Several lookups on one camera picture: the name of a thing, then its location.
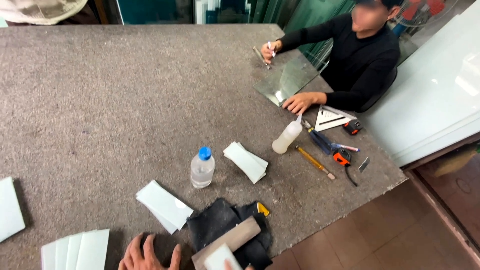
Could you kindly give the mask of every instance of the hand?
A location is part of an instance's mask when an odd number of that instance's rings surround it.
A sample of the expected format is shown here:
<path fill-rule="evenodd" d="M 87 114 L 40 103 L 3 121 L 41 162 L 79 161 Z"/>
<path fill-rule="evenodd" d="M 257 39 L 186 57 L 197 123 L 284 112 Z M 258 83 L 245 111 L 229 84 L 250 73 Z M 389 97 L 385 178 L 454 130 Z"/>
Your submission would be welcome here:
<path fill-rule="evenodd" d="M 232 270 L 232 266 L 228 260 L 225 260 L 225 270 Z M 249 266 L 245 270 L 254 270 L 253 267 Z"/>
<path fill-rule="evenodd" d="M 296 115 L 300 115 L 300 114 L 303 114 L 312 104 L 314 103 L 325 104 L 325 102 L 326 102 L 325 93 L 319 93 L 319 92 L 299 93 L 287 99 L 287 101 L 283 103 L 282 108 L 288 109 L 289 111 L 291 111 Z"/>
<path fill-rule="evenodd" d="M 282 42 L 280 40 L 270 42 L 270 48 L 268 48 L 268 43 L 265 43 L 262 46 L 262 49 L 260 52 L 262 53 L 262 56 L 264 57 L 265 62 L 268 64 L 271 64 L 272 61 L 271 59 L 273 58 L 273 52 L 277 52 L 282 48 Z"/>
<path fill-rule="evenodd" d="M 140 240 L 143 233 L 137 235 L 127 247 L 125 256 L 120 261 L 119 270 L 179 270 L 180 268 L 180 245 L 176 245 L 172 254 L 170 267 L 164 268 L 155 256 L 153 250 L 154 234 L 147 237 L 144 244 L 144 256 L 140 252 Z"/>

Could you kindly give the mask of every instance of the black cloth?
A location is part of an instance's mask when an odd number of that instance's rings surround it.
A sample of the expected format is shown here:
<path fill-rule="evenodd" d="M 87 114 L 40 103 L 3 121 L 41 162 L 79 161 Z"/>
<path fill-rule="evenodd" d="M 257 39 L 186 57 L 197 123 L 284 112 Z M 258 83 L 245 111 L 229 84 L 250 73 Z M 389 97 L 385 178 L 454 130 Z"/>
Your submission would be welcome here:
<path fill-rule="evenodd" d="M 271 245 L 272 236 L 265 216 L 257 211 L 257 202 L 235 207 L 219 198 L 199 215 L 188 219 L 193 247 L 197 252 L 200 251 L 250 216 L 255 218 L 261 231 L 233 252 L 233 255 L 243 268 L 251 264 L 255 270 L 265 269 L 272 264 L 266 252 Z"/>
<path fill-rule="evenodd" d="M 334 91 L 326 94 L 325 105 L 341 110 L 357 110 L 379 93 L 400 57 L 398 39 L 388 26 L 374 36 L 360 39 L 352 31 L 352 22 L 351 14 L 346 13 L 279 39 L 282 53 L 333 38 L 330 62 L 321 75 Z"/>

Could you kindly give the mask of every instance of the tiled floor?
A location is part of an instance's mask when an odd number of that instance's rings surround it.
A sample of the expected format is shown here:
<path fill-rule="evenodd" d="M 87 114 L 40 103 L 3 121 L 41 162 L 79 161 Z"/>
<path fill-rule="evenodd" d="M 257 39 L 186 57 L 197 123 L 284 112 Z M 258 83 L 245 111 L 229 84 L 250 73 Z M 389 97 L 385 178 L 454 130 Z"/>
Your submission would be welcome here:
<path fill-rule="evenodd" d="M 273 262 L 267 270 L 480 270 L 411 181 Z"/>
<path fill-rule="evenodd" d="M 480 154 L 454 173 L 435 177 L 437 167 L 433 161 L 418 168 L 418 172 L 480 244 Z"/>

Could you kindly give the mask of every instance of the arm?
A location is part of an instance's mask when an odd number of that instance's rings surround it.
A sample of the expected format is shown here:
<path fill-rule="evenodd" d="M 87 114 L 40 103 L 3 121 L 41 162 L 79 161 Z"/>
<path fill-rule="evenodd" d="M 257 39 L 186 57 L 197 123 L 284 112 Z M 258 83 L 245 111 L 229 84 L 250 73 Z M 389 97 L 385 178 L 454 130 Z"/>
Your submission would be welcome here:
<path fill-rule="evenodd" d="M 386 52 L 386 55 L 372 62 L 358 78 L 352 89 L 326 93 L 325 105 L 340 110 L 357 110 L 374 94 L 382 90 L 385 78 L 395 68 L 399 53 Z"/>
<path fill-rule="evenodd" d="M 309 43 L 316 43 L 334 37 L 341 31 L 345 22 L 351 18 L 350 13 L 342 14 L 332 18 L 320 25 L 302 28 L 297 31 L 285 34 L 279 39 L 281 42 L 279 53 L 298 48 L 298 46 Z"/>

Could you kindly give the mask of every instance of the plastic water bottle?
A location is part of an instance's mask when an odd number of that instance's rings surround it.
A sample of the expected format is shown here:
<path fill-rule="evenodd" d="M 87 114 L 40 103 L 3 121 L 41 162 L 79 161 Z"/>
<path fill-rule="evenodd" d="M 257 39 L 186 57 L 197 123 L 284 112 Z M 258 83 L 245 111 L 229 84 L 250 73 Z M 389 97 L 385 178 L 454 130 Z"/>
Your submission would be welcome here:
<path fill-rule="evenodd" d="M 272 148 L 278 154 L 284 154 L 288 146 L 300 135 L 302 130 L 301 115 L 298 116 L 296 121 L 291 122 L 282 132 L 280 137 L 273 141 Z"/>
<path fill-rule="evenodd" d="M 212 182 L 215 160 L 212 157 L 212 150 L 202 147 L 192 159 L 190 164 L 190 182 L 195 188 L 204 188 Z"/>

